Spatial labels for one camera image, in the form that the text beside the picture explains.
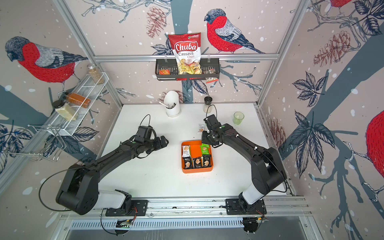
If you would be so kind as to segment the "white drycake cookie packet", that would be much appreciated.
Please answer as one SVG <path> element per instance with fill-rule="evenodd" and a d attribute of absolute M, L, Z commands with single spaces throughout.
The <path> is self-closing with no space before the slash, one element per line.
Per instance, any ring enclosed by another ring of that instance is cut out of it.
<path fill-rule="evenodd" d="M 202 133 L 206 128 L 205 124 L 199 124 L 198 133 Z"/>

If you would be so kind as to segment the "orange storage box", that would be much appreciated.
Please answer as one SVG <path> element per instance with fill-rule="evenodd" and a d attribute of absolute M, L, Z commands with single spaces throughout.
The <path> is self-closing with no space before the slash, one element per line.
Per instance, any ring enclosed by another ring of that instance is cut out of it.
<path fill-rule="evenodd" d="M 202 152 L 201 152 L 201 148 L 200 146 L 202 145 L 202 141 L 188 141 L 188 142 L 183 142 L 181 144 L 181 164 L 182 164 L 182 171 L 184 174 L 194 174 L 194 173 L 204 173 L 204 172 L 210 172 L 213 170 L 213 167 L 214 167 L 214 162 L 213 162 L 213 155 L 212 155 L 212 148 L 210 146 L 210 155 L 211 155 L 211 158 L 212 158 L 212 166 L 210 168 L 200 168 L 200 169 L 188 169 L 188 170 L 185 170 L 184 169 L 184 162 L 183 162 L 183 157 L 182 157 L 182 146 L 183 145 L 188 145 L 190 146 L 190 150 L 191 150 L 191 159 L 193 160 L 193 158 L 199 158 L 201 157 L 202 158 Z"/>

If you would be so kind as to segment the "green cookie packet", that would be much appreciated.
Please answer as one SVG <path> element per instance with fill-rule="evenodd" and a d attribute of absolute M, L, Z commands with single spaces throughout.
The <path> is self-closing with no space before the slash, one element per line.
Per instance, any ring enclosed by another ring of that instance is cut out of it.
<path fill-rule="evenodd" d="M 210 145 L 202 144 L 200 146 L 202 155 L 210 155 Z"/>

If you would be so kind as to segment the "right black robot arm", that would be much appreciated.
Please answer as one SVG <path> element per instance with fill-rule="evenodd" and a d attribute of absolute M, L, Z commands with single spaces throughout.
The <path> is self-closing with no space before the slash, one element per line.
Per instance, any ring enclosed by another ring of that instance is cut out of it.
<path fill-rule="evenodd" d="M 261 147 L 240 135 L 230 125 L 202 133 L 202 143 L 218 148 L 227 145 L 251 166 L 251 185 L 239 195 L 242 208 L 249 208 L 287 180 L 282 160 L 274 148 Z"/>

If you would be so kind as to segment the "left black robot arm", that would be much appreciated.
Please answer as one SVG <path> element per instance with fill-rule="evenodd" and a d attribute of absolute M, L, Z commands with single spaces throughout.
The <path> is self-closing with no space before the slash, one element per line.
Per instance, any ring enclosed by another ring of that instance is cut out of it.
<path fill-rule="evenodd" d="M 139 143 L 129 139 L 95 163 L 84 166 L 74 164 L 67 169 L 62 185 L 56 196 L 56 203 L 84 215 L 94 209 L 99 199 L 99 182 L 120 165 L 146 152 L 150 154 L 167 147 L 164 137 Z"/>

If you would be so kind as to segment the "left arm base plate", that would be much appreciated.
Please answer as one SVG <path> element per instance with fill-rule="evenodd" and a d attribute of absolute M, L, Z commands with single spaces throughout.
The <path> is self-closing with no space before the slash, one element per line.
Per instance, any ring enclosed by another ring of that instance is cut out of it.
<path fill-rule="evenodd" d="M 148 200 L 127 200 L 118 209 L 107 209 L 106 217 L 142 217 L 146 215 Z"/>

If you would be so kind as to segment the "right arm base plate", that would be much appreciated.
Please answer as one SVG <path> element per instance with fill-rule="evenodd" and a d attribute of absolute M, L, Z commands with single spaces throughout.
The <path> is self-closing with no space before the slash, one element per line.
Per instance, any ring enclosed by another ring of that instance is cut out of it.
<path fill-rule="evenodd" d="M 226 209 L 228 215 L 265 215 L 267 213 L 263 200 L 249 205 L 243 199 L 226 199 L 222 208 Z"/>

